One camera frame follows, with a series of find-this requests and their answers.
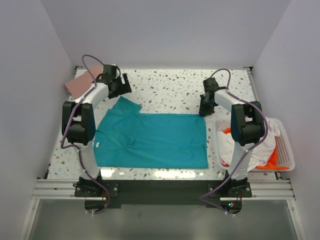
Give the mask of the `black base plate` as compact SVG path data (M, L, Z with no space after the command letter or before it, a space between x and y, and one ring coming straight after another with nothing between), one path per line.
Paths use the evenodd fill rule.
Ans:
M84 198L84 207L94 214L123 205L205 205L228 214L242 209L242 200L253 196L244 180L103 180L80 178L74 195Z

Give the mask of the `folded pink t shirt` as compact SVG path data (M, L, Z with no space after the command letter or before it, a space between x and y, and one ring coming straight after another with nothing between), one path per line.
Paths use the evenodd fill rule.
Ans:
M83 74L66 82L64 85L68 93L74 98L78 99L84 95L92 86L94 79L102 73L102 68L98 65L89 69L93 76L86 70Z

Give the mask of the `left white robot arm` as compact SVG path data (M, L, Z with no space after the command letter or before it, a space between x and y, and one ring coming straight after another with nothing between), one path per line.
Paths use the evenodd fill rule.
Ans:
M113 99L131 93L132 90L128 75L121 73L120 68L114 64L104 64L97 73L88 69L83 76L88 76L89 81L81 90L76 91L71 87L80 86L75 83L79 80L78 77L67 83L73 100L67 100L62 104L60 148L75 148L81 170L79 179L88 180L86 191L92 196L99 196L104 190L104 184L98 180L101 178L101 172L94 154L94 110L104 99Z

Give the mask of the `white plastic basket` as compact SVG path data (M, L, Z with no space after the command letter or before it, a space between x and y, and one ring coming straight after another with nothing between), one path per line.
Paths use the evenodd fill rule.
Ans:
M268 135L262 144L255 147L248 170L261 172L288 172L295 168L294 154L283 124L275 118L268 118ZM231 137L231 121L218 118L213 122L213 141L218 165L227 170L230 166L234 140Z

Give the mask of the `teal t shirt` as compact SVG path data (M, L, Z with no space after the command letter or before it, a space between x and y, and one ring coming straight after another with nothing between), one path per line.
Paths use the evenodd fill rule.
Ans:
M197 114L142 113L120 97L95 133L99 167L206 169L207 130Z

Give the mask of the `aluminium front rail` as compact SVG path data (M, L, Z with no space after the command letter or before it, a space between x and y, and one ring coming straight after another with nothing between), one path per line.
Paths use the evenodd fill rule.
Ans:
M249 180L246 185L230 183L218 188L220 180L103 180L103 187L92 181L38 179L33 199L98 199L109 192L111 198L120 196L146 196L171 198L187 196L198 198L208 194L211 198L254 200L293 200L294 191L289 180Z

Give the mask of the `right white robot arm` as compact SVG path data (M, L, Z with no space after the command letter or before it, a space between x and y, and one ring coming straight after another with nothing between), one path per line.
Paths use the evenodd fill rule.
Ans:
M247 101L232 94L226 86L219 86L214 77L203 81L204 94L200 96L199 115L206 117L222 106L231 114L230 130L234 141L231 164L227 176L231 179L223 183L223 192L235 196L241 186L238 181L248 175L252 151L268 134L268 123L258 101Z

